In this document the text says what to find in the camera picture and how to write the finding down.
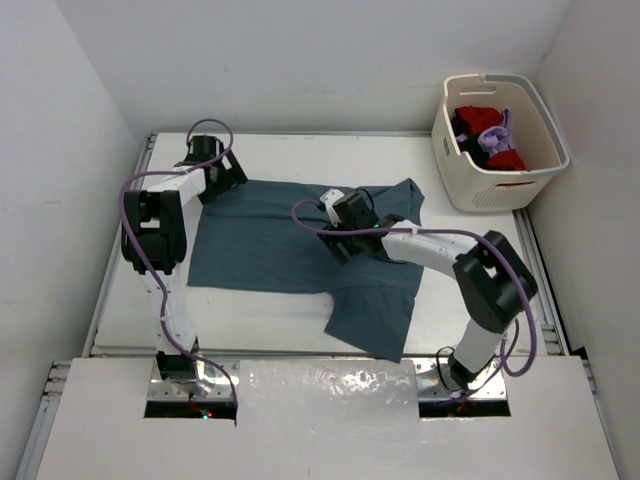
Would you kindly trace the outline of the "blue t shirt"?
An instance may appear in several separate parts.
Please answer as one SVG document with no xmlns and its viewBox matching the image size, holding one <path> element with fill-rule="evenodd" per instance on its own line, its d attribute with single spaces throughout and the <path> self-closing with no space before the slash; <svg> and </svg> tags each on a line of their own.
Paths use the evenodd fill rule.
<svg viewBox="0 0 640 480">
<path fill-rule="evenodd" d="M 422 279 L 422 267 L 358 255 L 340 264 L 313 233 L 326 224 L 313 206 L 325 185 L 250 180 L 202 209 L 187 284 L 285 294 L 327 293 L 325 331 L 353 347 L 400 361 Z"/>
</svg>

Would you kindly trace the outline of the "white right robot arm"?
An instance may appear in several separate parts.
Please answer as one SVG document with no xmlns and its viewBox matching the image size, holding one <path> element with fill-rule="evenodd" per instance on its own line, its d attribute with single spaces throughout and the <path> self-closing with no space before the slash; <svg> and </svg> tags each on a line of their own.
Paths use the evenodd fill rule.
<svg viewBox="0 0 640 480">
<path fill-rule="evenodd" d="M 519 314 L 527 319 L 531 342 L 538 342 L 531 307 L 538 286 L 503 234 L 428 230 L 400 215 L 380 217 L 356 191 L 329 189 L 318 208 L 329 219 L 319 236 L 339 261 L 367 254 L 418 265 L 457 282 L 470 319 L 448 360 L 456 390 L 469 393 L 493 357 L 507 359 L 504 336 Z"/>
</svg>

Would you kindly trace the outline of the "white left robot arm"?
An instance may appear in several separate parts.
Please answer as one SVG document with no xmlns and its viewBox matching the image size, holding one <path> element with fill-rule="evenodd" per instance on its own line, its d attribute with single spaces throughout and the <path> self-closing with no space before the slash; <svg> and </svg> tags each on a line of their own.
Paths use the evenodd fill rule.
<svg viewBox="0 0 640 480">
<path fill-rule="evenodd" d="M 178 384 L 197 382 L 205 364 L 180 279 L 188 249 L 184 207 L 194 199 L 207 205 L 247 182 L 231 148 L 220 139 L 197 135 L 186 146 L 182 161 L 157 173 L 159 183 L 133 189 L 128 180 L 119 192 L 121 253 L 151 298 L 160 376 Z"/>
</svg>

